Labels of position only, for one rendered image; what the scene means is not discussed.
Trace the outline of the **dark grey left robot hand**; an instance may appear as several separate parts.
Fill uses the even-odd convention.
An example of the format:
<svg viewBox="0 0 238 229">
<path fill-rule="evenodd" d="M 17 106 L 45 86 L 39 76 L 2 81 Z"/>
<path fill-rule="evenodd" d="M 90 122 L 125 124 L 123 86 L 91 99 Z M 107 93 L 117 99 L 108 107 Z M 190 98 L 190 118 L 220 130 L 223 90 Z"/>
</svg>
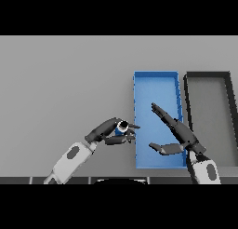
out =
<svg viewBox="0 0 238 229">
<path fill-rule="evenodd" d="M 124 135 L 116 136 L 115 128 L 117 124 L 122 121 L 121 118 L 113 117 L 101 123 L 94 128 L 88 135 L 85 136 L 85 140 L 88 143 L 104 141 L 106 145 L 123 144 L 126 141 L 132 142 L 136 139 L 135 129 L 139 129 L 139 126 L 128 123 L 128 130 Z"/>
</svg>

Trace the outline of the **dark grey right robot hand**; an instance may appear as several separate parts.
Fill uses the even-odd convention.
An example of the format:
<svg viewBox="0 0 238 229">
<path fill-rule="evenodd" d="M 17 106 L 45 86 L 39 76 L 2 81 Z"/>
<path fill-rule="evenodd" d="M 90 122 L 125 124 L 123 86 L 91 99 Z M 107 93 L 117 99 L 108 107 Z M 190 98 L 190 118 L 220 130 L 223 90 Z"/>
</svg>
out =
<svg viewBox="0 0 238 229">
<path fill-rule="evenodd" d="M 178 140 L 178 143 L 159 145 L 151 142 L 149 146 L 160 155 L 174 155 L 184 152 L 194 152 L 196 155 L 203 155 L 206 151 L 204 146 L 199 142 L 194 133 L 181 121 L 173 118 L 169 113 L 163 110 L 154 102 L 152 111 L 168 126 L 171 133 Z"/>
</svg>

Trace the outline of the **blue pipe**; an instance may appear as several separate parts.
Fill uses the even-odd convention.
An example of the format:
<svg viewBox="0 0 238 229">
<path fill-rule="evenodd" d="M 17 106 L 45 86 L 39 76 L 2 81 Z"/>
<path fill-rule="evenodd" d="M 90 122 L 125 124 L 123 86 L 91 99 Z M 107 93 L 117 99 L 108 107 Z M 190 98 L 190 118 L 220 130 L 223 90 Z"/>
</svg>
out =
<svg viewBox="0 0 238 229">
<path fill-rule="evenodd" d="M 124 135 L 128 130 L 128 122 L 125 120 L 120 121 L 115 128 L 115 135 L 121 136 Z"/>
</svg>

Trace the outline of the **blue bin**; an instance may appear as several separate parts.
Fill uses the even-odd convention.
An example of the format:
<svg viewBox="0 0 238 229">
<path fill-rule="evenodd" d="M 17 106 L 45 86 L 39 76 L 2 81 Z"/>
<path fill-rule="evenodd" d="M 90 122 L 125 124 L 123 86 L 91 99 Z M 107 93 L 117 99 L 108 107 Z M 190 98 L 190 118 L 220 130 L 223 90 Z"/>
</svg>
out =
<svg viewBox="0 0 238 229">
<path fill-rule="evenodd" d="M 173 118 L 183 121 L 180 97 L 179 73 L 177 71 L 135 71 L 134 123 L 136 129 L 136 168 L 186 168 L 186 153 L 160 155 L 149 144 L 178 143 L 169 128 L 152 112 L 156 103 Z"/>
</svg>

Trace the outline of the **dark grey bin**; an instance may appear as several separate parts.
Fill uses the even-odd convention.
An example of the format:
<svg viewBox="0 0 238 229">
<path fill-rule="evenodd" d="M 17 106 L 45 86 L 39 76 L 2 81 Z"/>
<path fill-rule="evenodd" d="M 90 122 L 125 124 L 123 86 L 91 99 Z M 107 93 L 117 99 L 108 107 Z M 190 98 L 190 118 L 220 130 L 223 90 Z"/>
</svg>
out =
<svg viewBox="0 0 238 229">
<path fill-rule="evenodd" d="M 218 167 L 238 167 L 238 112 L 230 72 L 187 72 L 188 123 Z"/>
</svg>

